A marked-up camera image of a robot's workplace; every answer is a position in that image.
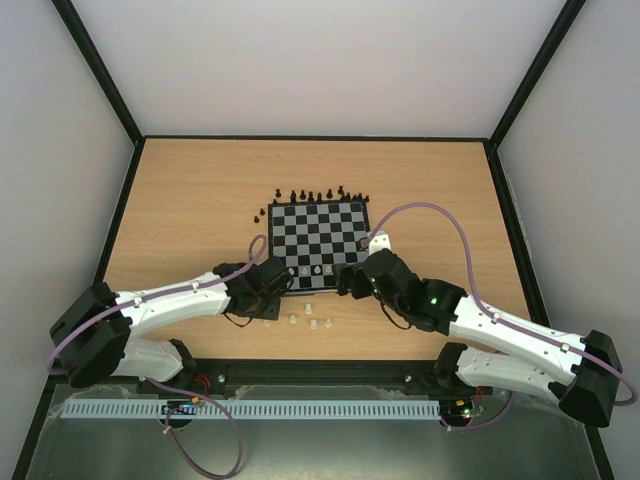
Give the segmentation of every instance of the chessboard square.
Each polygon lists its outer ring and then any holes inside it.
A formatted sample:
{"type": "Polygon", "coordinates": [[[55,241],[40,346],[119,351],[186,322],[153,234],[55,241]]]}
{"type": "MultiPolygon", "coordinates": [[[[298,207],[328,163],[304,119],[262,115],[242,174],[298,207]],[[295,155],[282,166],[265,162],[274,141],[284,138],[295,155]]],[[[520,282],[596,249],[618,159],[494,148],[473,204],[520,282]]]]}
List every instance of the chessboard square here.
{"type": "Polygon", "coordinates": [[[358,254],[356,252],[346,252],[346,263],[358,263],[358,254]]]}
{"type": "Polygon", "coordinates": [[[277,247],[273,247],[273,255],[274,257],[284,258],[287,256],[287,247],[278,245],[277,247]]]}
{"type": "Polygon", "coordinates": [[[311,288],[311,277],[299,277],[300,288],[311,288]]]}
{"type": "Polygon", "coordinates": [[[315,272],[316,267],[320,267],[320,273],[322,273],[322,255],[320,254],[309,255],[309,259],[311,261],[311,269],[313,271],[313,274],[319,275],[318,273],[315,272]]]}
{"type": "Polygon", "coordinates": [[[336,286],[336,276],[335,275],[325,275],[323,277],[324,279],[324,286],[325,288],[333,288],[336,286]]]}
{"type": "Polygon", "coordinates": [[[347,263],[347,254],[344,252],[336,252],[333,254],[333,262],[337,265],[340,263],[347,263]]]}
{"type": "Polygon", "coordinates": [[[322,275],[311,277],[311,287],[324,288],[324,277],[322,275]]]}

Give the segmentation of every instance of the black frame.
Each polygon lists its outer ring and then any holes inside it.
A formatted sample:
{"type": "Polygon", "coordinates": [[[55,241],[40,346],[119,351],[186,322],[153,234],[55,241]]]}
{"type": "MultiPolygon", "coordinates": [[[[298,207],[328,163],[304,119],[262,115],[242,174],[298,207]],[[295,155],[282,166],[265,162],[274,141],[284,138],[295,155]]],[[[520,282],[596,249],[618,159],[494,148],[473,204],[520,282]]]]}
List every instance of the black frame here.
{"type": "MultiPolygon", "coordinates": [[[[102,281],[104,274],[109,263],[113,245],[118,234],[120,222],[124,215],[124,210],[127,204],[129,193],[133,186],[136,170],[144,149],[145,140],[147,138],[190,138],[190,139],[237,139],[237,140],[316,140],[316,141],[402,141],[402,142],[482,142],[484,145],[485,153],[487,155],[487,162],[493,178],[494,187],[502,216],[504,218],[505,227],[509,236],[511,249],[515,258],[518,275],[522,284],[522,288],[525,294],[527,307],[531,316],[531,320],[541,325],[549,326],[549,318],[544,306],[540,288],[538,286],[533,266],[531,264],[531,258],[529,251],[522,233],[518,214],[513,203],[511,192],[506,181],[505,173],[502,168],[502,163],[498,155],[498,148],[504,138],[506,137],[509,129],[516,120],[518,114],[525,105],[527,99],[533,92],[537,82],[544,73],[547,65],[553,58],[554,53],[560,46],[565,35],[568,33],[571,25],[577,18],[582,7],[586,3],[586,0],[567,0],[560,11],[555,23],[551,30],[547,34],[542,46],[540,47],[537,55],[535,56],[531,66],[527,70],[522,82],[516,90],[511,102],[505,110],[502,118],[500,119],[495,131],[491,138],[474,138],[474,137],[355,137],[355,136],[264,136],[264,135],[219,135],[219,136],[206,136],[206,135],[143,135],[135,123],[133,116],[127,108],[122,95],[120,94],[113,78],[111,77],[106,65],[102,61],[98,50],[91,40],[89,33],[84,27],[80,16],[78,15],[71,0],[51,0],[57,9],[58,13],[64,24],[66,25],[69,33],[75,40],[78,49],[85,58],[88,66],[95,75],[98,83],[100,84],[105,96],[109,100],[116,115],[120,119],[124,129],[126,130],[132,144],[134,145],[134,153],[131,158],[129,170],[126,175],[126,179],[122,186],[120,197],[116,206],[116,211],[113,216],[109,232],[105,241],[102,255],[98,268],[96,270],[95,282],[102,281]]],[[[296,375],[305,375],[301,372],[308,372],[307,376],[309,381],[318,381],[317,367],[327,365],[331,362],[304,362],[304,361],[212,361],[203,360],[208,365],[213,365],[212,368],[230,368],[230,365],[235,365],[234,368],[238,368],[240,372],[243,372],[240,376],[245,375],[246,378],[252,378],[253,372],[258,376],[261,382],[264,382],[265,375],[269,375],[272,378],[277,379],[279,377],[286,377],[288,371],[291,372],[293,367],[296,375]]],[[[380,378],[381,384],[393,384],[396,385],[402,382],[402,378],[398,379],[398,375],[415,368],[416,364],[430,363],[430,362],[342,362],[342,364],[349,364],[350,371],[362,371],[363,376],[366,378],[380,378]]],[[[332,381],[338,382],[339,378],[323,378],[322,383],[327,384],[332,381]]],[[[20,454],[16,469],[13,474],[14,479],[26,478],[29,465],[35,446],[37,444],[39,432],[42,428],[46,414],[48,412],[51,398],[54,388],[59,383],[65,383],[64,379],[49,377],[46,382],[44,391],[40,398],[40,402],[36,409],[31,427],[29,429],[27,439],[24,443],[22,452],[20,454]]],[[[607,458],[602,440],[600,438],[597,428],[586,427],[587,438],[591,445],[593,456],[600,477],[606,480],[614,478],[609,460],[607,458]]]]}

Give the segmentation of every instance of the gray wall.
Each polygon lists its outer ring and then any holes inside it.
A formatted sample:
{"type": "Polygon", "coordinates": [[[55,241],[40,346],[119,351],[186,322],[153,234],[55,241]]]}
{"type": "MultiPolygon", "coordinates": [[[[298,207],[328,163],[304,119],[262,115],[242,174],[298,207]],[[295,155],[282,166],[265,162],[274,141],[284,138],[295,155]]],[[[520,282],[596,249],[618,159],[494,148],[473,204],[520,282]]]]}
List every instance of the gray wall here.
{"type": "MultiPolygon", "coordinates": [[[[636,385],[638,18],[636,0],[587,2],[501,148],[553,324],[611,335],[636,385]]],[[[637,404],[602,431],[617,478],[638,477],[639,432],[637,404]]]]}
{"type": "Polygon", "coordinates": [[[0,478],[49,327],[92,280],[132,147],[51,2],[0,3],[0,478]]]}
{"type": "Polygon", "coordinates": [[[146,134],[488,136],[564,0],[75,0],[146,134]]]}

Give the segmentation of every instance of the white grille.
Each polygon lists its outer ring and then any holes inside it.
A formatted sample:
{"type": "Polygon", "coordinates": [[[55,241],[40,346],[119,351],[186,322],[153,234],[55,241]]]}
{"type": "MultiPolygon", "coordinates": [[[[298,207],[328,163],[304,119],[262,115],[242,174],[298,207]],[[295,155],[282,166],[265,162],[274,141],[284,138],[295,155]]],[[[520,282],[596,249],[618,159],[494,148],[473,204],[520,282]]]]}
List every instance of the white grille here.
{"type": "MultiPolygon", "coordinates": [[[[407,401],[301,401],[220,400],[239,420],[439,420],[438,402],[407,401]]],[[[183,406],[173,416],[223,420],[215,406],[183,406]]],[[[158,419],[167,411],[166,400],[68,400],[62,418],[158,419]]]]}

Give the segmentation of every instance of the wooden tabletop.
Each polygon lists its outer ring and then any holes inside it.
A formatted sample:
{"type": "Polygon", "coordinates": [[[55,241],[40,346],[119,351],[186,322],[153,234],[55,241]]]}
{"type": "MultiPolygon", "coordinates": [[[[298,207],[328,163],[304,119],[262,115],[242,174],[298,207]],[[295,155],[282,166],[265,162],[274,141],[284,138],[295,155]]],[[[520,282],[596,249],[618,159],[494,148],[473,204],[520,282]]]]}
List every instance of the wooden tabletop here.
{"type": "MultiPolygon", "coordinates": [[[[280,188],[368,194],[371,225],[409,202],[437,203],[465,229],[482,298],[524,318],[527,310],[500,207],[480,143],[291,140],[146,142],[107,269],[113,290],[141,290],[196,277],[224,262],[247,259],[267,220],[260,208],[280,188]]],[[[441,214],[411,209],[385,226],[394,252],[420,277],[468,289],[462,244],[441,214]]],[[[280,320],[237,328],[201,317],[155,330],[148,338],[182,340],[200,358],[435,359],[438,333],[401,331],[372,299],[332,293],[286,297],[280,320]],[[313,313],[304,313],[311,303],[313,313]],[[289,315],[298,316],[291,324],[289,315]],[[311,319],[319,327],[309,328],[311,319]],[[324,320],[333,326],[326,328],[324,320]]]]}

